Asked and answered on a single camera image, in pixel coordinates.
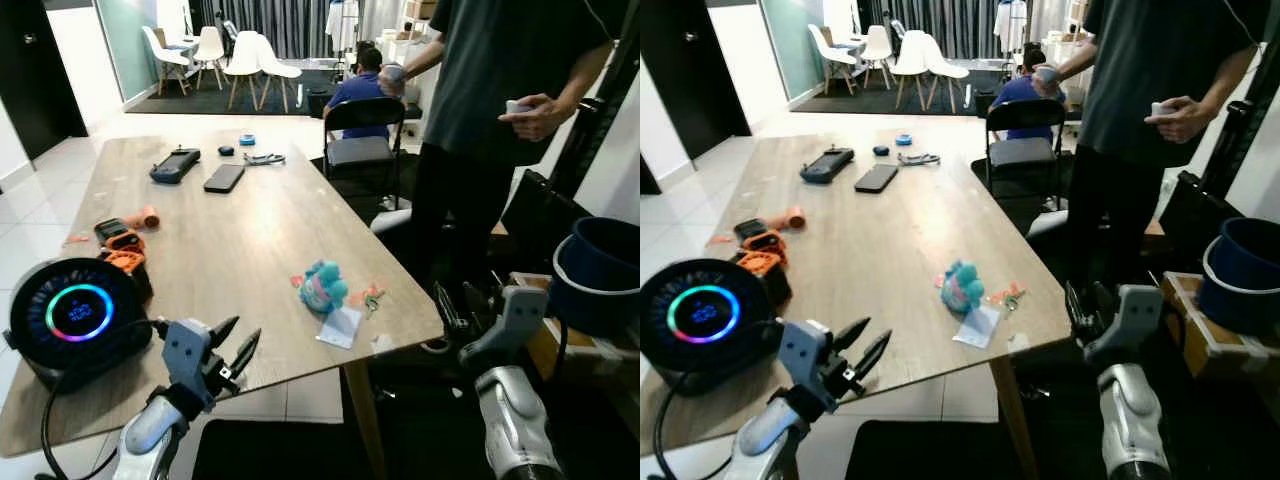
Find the standing person's left hand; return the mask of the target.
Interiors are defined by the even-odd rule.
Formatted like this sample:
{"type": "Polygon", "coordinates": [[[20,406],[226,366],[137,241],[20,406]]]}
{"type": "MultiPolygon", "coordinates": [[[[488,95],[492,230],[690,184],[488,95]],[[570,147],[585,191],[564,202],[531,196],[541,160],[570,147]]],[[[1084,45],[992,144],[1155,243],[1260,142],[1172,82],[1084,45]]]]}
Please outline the standing person's left hand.
{"type": "Polygon", "coordinates": [[[526,96],[515,104],[522,110],[499,115],[498,120],[508,123],[518,138],[530,142],[553,136],[577,108],[575,101],[553,99],[545,93],[526,96]]]}
{"type": "Polygon", "coordinates": [[[1184,145],[1201,134],[1219,114],[1219,106],[1181,96],[1160,104],[1161,114],[1149,115],[1146,124],[1155,125],[1167,142],[1184,145]]]}

